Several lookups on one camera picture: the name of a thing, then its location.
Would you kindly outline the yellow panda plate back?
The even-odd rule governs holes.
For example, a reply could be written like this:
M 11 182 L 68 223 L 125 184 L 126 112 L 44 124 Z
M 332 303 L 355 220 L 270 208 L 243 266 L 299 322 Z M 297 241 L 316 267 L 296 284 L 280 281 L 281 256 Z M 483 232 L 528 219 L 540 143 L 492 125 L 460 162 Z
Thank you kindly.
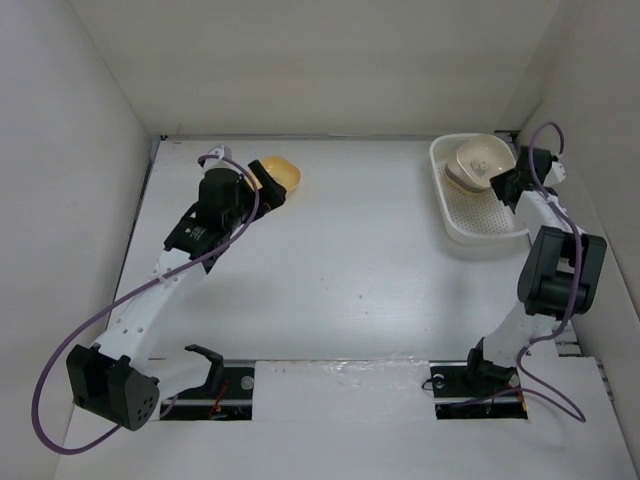
M 300 170 L 291 162 L 280 156 L 266 157 L 261 161 L 267 173 L 286 190 L 292 193 L 301 181 Z

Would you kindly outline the cream panda plate front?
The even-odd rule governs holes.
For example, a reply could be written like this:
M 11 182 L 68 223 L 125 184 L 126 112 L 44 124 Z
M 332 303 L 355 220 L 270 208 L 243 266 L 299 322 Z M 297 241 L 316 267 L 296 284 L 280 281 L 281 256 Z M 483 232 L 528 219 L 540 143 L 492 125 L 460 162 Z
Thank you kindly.
M 516 166 L 512 149 L 495 135 L 474 135 L 445 164 L 446 177 L 472 194 L 491 188 L 491 180 Z

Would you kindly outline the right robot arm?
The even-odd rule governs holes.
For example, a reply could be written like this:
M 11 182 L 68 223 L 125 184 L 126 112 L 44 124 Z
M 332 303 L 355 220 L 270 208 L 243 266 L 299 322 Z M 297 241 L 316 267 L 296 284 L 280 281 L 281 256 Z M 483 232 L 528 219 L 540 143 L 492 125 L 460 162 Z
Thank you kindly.
M 607 243 L 585 233 L 543 185 L 560 165 L 540 148 L 522 147 L 514 169 L 491 179 L 498 200 L 528 229 L 531 249 L 517 282 L 517 302 L 503 322 L 472 348 L 462 381 L 475 396 L 511 388 L 528 347 L 555 338 L 547 330 L 593 304 Z

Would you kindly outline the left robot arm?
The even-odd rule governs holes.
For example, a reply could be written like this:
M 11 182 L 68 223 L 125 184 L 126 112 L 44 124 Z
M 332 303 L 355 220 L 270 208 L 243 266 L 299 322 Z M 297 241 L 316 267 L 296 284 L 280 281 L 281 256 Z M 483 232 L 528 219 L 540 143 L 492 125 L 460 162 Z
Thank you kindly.
M 67 356 L 75 404 L 127 430 L 145 425 L 164 399 L 184 391 L 208 397 L 222 387 L 223 358 L 208 348 L 191 344 L 159 362 L 151 353 L 233 236 L 286 200 L 290 188 L 267 162 L 252 161 L 245 176 L 223 161 L 215 154 L 200 158 L 197 200 L 165 239 L 151 287 L 134 294 L 91 346 L 77 345 Z

